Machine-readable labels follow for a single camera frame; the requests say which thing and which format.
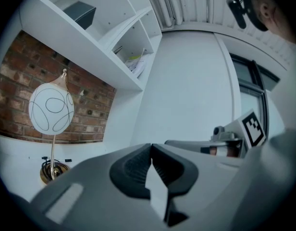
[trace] lamp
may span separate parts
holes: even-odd
[[[67,88],[67,70],[56,80],[40,85],[33,92],[28,106],[29,118],[40,133],[53,135],[50,166],[42,164],[40,176],[45,183],[54,180],[68,167],[54,163],[54,145],[56,135],[65,131],[74,115],[74,103]]]

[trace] ceiling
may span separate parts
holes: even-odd
[[[296,46],[271,32],[261,32],[245,16],[239,28],[226,0],[150,0],[162,31],[204,30],[229,35],[267,53],[284,68],[293,60]]]

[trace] gray plastic surface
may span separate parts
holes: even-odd
[[[110,180],[111,165],[141,145],[80,163],[43,189],[32,204],[45,212],[75,182],[83,185],[83,194],[63,222],[73,230],[249,230],[272,213],[296,180],[296,132],[250,149],[245,159],[160,146],[199,170],[190,192],[174,198],[177,210],[189,216],[176,226],[167,227],[148,200],[127,197]]]

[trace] gold lamp base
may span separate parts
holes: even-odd
[[[51,178],[51,173],[50,173],[50,163],[45,164],[41,167],[40,169],[40,178],[45,183],[46,185],[52,181]],[[58,163],[55,162],[55,167],[54,167],[54,176],[57,178],[61,174],[67,172],[70,168],[66,164]]]

